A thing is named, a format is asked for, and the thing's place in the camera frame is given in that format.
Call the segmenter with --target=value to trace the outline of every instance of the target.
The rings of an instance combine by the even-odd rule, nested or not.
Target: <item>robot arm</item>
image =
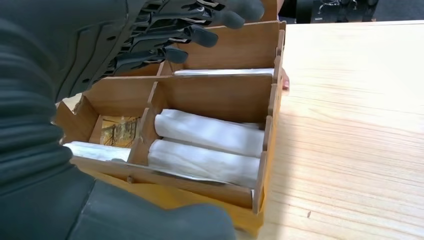
[[[173,43],[212,47],[202,26],[257,21],[259,0],[3,0],[0,10],[0,239],[234,239],[218,208],[165,211],[82,173],[51,121],[56,102],[101,78],[184,62]]]

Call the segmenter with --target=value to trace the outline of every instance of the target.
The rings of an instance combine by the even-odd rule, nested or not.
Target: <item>white rolled cloth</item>
[[[174,109],[164,109],[156,115],[154,128],[161,137],[255,158],[261,157],[265,135],[251,126]]]
[[[260,159],[165,140],[150,146],[148,165],[153,169],[213,179],[254,188]]]

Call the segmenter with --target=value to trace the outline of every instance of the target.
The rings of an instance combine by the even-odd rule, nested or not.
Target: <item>dark background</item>
[[[296,0],[285,0],[280,16],[293,17],[296,14]],[[284,17],[287,23],[294,19]],[[374,13],[377,22],[424,20],[424,0],[379,0]]]

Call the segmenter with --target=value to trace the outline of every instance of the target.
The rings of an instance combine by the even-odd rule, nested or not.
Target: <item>light wooden surface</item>
[[[423,21],[287,26],[258,239],[424,239],[423,40]]]

